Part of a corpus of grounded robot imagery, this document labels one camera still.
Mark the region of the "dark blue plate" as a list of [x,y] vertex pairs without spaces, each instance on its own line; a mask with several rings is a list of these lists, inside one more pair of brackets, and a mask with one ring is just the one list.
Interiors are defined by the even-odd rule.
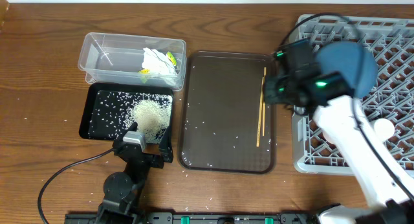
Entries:
[[330,43],[316,53],[316,61],[323,74],[339,72],[349,86],[356,90],[357,98],[367,96],[376,84],[378,65],[372,53],[358,43]]

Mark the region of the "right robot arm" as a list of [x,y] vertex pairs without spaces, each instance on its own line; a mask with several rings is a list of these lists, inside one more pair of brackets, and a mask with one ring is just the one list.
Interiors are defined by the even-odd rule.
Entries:
[[265,102],[302,107],[339,150],[367,201],[365,210],[328,208],[318,222],[412,223],[413,178],[388,152],[360,103],[375,82],[371,53],[352,41],[314,52],[303,39],[280,46],[274,57],[280,72],[265,80]]

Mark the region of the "pink plastic cup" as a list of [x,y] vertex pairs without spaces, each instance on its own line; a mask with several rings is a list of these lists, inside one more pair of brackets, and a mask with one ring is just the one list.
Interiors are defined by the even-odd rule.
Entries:
[[326,131],[322,131],[324,139],[329,142],[330,144],[335,144],[333,139],[329,136]]

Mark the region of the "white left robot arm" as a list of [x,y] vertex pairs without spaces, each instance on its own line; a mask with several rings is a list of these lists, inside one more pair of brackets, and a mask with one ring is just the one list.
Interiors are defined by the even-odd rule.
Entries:
[[114,155],[126,162],[123,172],[108,176],[103,184],[104,198],[98,207],[95,223],[145,223],[144,211],[139,211],[138,201],[151,168],[162,169],[173,161],[171,128],[168,126],[158,146],[159,153],[146,153],[146,140],[133,123],[113,142]]

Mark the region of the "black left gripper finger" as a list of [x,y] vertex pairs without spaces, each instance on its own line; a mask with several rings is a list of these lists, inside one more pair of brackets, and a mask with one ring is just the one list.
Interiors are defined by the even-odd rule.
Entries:
[[138,140],[138,133],[136,132],[138,124],[132,123],[121,135],[120,140]]
[[158,146],[160,156],[164,162],[172,163],[173,162],[173,149],[171,144],[171,127],[168,126],[164,132],[164,135],[161,138],[161,142]]

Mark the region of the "wooden chopstick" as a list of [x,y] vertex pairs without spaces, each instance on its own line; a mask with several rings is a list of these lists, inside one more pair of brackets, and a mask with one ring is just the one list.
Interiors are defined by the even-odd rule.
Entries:
[[261,110],[262,110],[262,119],[261,119],[261,127],[262,127],[262,136],[265,136],[265,112],[266,112],[266,105],[265,105],[265,95],[264,95],[264,84],[265,84],[265,78],[267,75],[267,68],[264,67],[264,73],[262,77],[262,87],[261,87]]
[[262,123],[262,116],[263,116],[263,85],[265,82],[265,77],[262,77],[261,80],[261,90],[259,96],[259,116],[258,116],[258,123],[257,123],[257,137],[256,137],[256,147],[258,148],[260,145],[260,136],[261,136],[261,123]]

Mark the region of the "white plastic cup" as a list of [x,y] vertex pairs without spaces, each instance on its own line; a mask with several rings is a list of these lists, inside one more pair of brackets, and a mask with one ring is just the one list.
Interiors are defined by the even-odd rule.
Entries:
[[394,124],[386,118],[376,119],[371,122],[371,125],[382,142],[390,139],[395,133]]

